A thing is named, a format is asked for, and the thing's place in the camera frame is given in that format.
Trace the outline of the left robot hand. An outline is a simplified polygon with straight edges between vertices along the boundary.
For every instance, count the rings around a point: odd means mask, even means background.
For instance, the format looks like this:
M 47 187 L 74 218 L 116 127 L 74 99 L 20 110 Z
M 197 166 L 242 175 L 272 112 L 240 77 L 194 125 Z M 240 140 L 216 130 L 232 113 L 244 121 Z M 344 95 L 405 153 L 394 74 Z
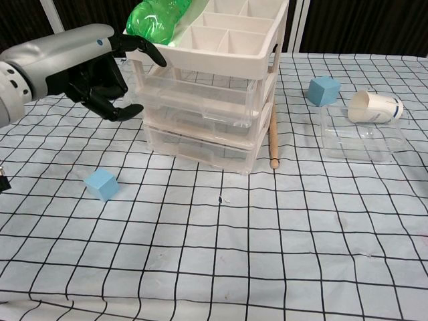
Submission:
M 143 107 L 115 107 L 113 100 L 127 93 L 115 53 L 138 50 L 154 63 L 167 62 L 148 40 L 116 33 L 106 24 L 89 24 L 41 37 L 1 53 L 1 126 L 25 114 L 25 104 L 65 94 L 75 103 L 111 122 L 134 118 Z

